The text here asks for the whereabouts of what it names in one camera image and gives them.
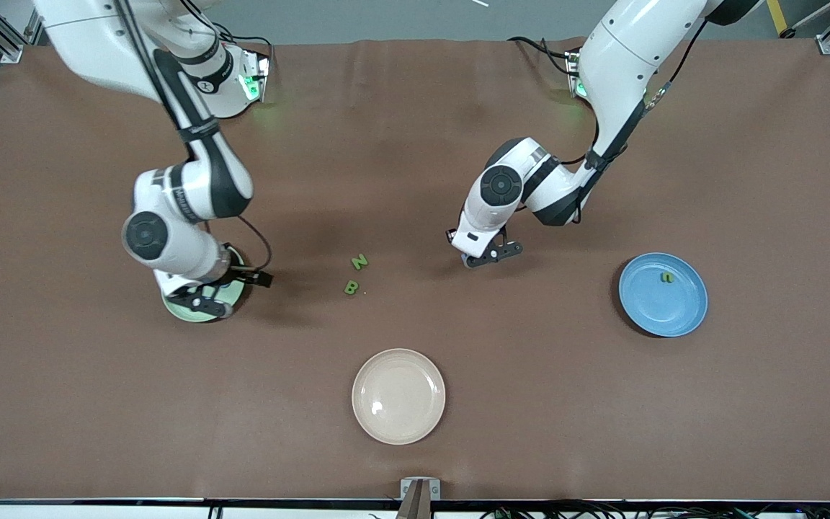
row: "brown tablecloth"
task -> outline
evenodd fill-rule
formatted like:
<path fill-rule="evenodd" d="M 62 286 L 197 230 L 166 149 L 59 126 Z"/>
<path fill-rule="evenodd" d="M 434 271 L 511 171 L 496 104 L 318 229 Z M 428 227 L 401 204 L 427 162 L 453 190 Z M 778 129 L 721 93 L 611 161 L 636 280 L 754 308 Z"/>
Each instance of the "brown tablecloth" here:
<path fill-rule="evenodd" d="M 275 284 L 194 325 L 120 241 L 135 176 L 184 158 L 162 109 L 49 48 L 3 67 L 0 498 L 382 497 L 428 475 L 457 499 L 830 500 L 830 56 L 813 42 L 696 44 L 585 223 L 522 213 L 526 252 L 479 270 L 444 232 L 488 155 L 533 136 L 573 158 L 593 133 L 542 56 L 285 46 L 268 99 L 223 128 Z M 238 221 L 213 230 L 263 259 Z M 620 316 L 620 269 L 656 250 L 708 286 L 683 338 Z M 350 407 L 392 347 L 447 382 L 441 423 L 404 447 Z"/>

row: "beige plate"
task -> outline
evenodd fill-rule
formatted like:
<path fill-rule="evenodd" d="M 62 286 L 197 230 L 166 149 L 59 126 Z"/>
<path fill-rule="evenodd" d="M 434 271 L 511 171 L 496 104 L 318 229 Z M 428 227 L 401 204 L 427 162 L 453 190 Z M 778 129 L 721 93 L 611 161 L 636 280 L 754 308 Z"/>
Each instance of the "beige plate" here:
<path fill-rule="evenodd" d="M 379 352 L 354 379 L 352 406 L 360 427 L 390 445 L 428 436 L 444 414 L 447 392 L 432 361 L 412 350 Z"/>

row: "black joint cap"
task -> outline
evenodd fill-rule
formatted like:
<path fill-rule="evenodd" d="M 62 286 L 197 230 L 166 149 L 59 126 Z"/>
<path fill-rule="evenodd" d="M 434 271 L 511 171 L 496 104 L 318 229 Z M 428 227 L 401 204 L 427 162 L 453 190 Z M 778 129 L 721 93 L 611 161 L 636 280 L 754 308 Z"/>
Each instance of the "black joint cap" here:
<path fill-rule="evenodd" d="M 126 224 L 126 244 L 143 260 L 157 259 L 169 240 L 169 228 L 158 214 L 148 210 L 136 213 Z"/>
<path fill-rule="evenodd" d="M 521 175 L 510 167 L 491 167 L 482 174 L 480 194 L 485 203 L 501 207 L 507 206 L 521 196 Z"/>

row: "floor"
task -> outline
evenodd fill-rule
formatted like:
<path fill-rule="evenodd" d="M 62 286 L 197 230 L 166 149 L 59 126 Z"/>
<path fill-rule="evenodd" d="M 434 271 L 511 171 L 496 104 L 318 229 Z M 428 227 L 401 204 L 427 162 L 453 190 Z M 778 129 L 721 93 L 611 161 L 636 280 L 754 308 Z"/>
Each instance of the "floor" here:
<path fill-rule="evenodd" d="M 824 3 L 783 2 L 787 23 Z M 263 35 L 276 44 L 504 40 L 516 35 L 557 40 L 589 33 L 612 4 L 613 0 L 228 0 L 208 9 L 207 15 L 236 35 Z M 797 37 L 813 37 L 828 23 L 830 13 L 804 27 Z M 736 24 L 706 27 L 701 37 L 758 40 L 777 38 L 777 30 L 762 4 Z"/>

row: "plate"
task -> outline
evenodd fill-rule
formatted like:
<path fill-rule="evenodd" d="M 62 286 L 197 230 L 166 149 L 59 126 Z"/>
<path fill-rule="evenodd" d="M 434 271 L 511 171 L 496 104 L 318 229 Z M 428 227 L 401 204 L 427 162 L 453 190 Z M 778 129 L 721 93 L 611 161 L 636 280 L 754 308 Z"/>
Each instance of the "plate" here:
<path fill-rule="evenodd" d="M 236 257 L 239 259 L 239 263 L 243 263 L 243 257 L 237 252 L 235 253 Z M 234 282 L 229 283 L 228 285 L 224 285 L 220 287 L 220 292 L 217 293 L 217 300 L 222 301 L 224 303 L 229 303 L 230 306 L 236 306 L 236 302 L 239 301 L 241 297 L 241 293 L 243 293 L 243 289 L 245 288 L 245 283 L 241 282 L 240 280 L 234 280 Z M 197 292 L 196 288 L 191 288 L 188 290 L 188 293 Z M 210 286 L 203 287 L 203 295 L 210 296 L 213 293 L 213 288 Z M 218 319 L 217 316 L 212 316 L 210 314 L 205 314 L 204 312 L 198 312 L 189 308 L 185 308 L 185 306 L 175 305 L 175 303 L 169 303 L 168 299 L 165 299 L 162 296 L 162 303 L 164 303 L 165 308 L 171 312 L 171 315 L 177 316 L 178 319 L 187 322 L 207 322 L 213 321 L 214 319 Z"/>
<path fill-rule="evenodd" d="M 406 445 L 421 440 L 444 414 L 447 390 L 441 372 L 419 352 L 379 352 L 358 371 L 352 407 L 360 427 L 376 440 Z"/>
<path fill-rule="evenodd" d="M 671 254 L 652 252 L 636 257 L 623 269 L 620 303 L 646 332 L 679 337 L 700 326 L 709 299 L 694 267 Z"/>

